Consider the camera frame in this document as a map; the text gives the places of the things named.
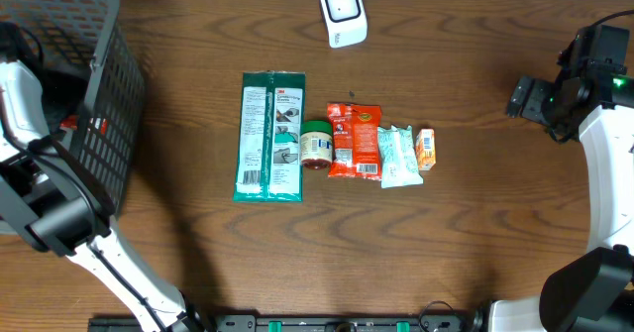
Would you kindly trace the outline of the small orange tissue box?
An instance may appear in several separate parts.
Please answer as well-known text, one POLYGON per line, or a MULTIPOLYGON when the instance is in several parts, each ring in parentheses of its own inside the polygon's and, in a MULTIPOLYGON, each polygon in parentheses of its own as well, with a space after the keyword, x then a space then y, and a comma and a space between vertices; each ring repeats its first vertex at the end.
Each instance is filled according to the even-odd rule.
POLYGON ((435 131, 433 129, 420 130, 415 141, 415 152, 420 171, 428 171, 436 164, 435 131))

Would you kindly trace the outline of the mint green wipes pack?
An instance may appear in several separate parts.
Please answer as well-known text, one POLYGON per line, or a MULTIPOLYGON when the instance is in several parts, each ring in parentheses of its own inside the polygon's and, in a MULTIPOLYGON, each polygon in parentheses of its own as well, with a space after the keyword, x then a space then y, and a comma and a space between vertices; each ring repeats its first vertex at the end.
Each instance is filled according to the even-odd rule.
POLYGON ((424 183, 416 159, 412 127, 377 128, 381 159, 381 187, 393 188, 424 183))

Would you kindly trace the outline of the orange red snack bag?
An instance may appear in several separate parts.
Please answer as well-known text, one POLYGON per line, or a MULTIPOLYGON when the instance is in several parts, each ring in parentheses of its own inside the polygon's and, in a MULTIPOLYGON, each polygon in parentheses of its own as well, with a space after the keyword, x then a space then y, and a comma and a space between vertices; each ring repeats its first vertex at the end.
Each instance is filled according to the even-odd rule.
POLYGON ((381 180, 377 105, 329 103, 327 117, 333 129, 334 158, 329 177, 381 180))

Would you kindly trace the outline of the green lid glass jar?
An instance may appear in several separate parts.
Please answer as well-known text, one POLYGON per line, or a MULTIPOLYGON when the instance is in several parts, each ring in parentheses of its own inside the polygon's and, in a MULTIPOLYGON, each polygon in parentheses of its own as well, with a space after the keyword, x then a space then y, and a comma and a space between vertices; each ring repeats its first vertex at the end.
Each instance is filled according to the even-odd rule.
POLYGON ((333 161, 333 129, 326 121, 306 121, 301 126, 301 165, 309 169, 329 168, 333 161))

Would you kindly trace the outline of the green white gloves package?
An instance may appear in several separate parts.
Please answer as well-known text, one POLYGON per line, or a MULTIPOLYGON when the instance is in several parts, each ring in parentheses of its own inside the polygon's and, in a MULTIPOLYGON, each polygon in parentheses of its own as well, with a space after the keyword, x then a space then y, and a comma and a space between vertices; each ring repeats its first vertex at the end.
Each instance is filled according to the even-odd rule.
POLYGON ((233 200, 300 202, 303 72, 245 72, 233 200))

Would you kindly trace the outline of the red candy bar wrapper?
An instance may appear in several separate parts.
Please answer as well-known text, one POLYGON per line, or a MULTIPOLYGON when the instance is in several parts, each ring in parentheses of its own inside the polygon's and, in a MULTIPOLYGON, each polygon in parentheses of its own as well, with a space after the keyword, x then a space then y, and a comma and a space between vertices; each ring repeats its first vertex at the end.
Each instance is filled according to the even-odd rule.
MULTIPOLYGON (((89 123, 102 135, 105 135, 108 128, 108 120, 105 118, 91 118, 89 123)), ((70 129, 76 131, 78 129, 78 116, 70 115, 60 122, 60 126, 63 129, 70 129)))

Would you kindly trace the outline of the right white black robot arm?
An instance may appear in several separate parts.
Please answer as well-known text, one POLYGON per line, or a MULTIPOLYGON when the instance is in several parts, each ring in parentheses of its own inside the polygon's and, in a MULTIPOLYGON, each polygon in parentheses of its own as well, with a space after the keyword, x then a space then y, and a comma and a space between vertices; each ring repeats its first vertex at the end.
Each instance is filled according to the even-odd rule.
POLYGON ((498 300, 489 331, 633 328, 633 81, 608 75, 582 103, 590 228, 583 256, 550 275, 535 297, 498 300))

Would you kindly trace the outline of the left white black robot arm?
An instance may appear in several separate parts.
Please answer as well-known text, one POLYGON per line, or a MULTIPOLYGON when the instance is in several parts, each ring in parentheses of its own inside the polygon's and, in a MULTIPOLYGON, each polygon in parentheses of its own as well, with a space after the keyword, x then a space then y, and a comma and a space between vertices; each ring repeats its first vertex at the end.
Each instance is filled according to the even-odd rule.
POLYGON ((81 266, 145 331, 207 331, 209 321, 123 236, 125 188, 144 83, 110 38, 89 66, 47 64, 44 42, 1 26, 1 217, 33 249, 81 266))

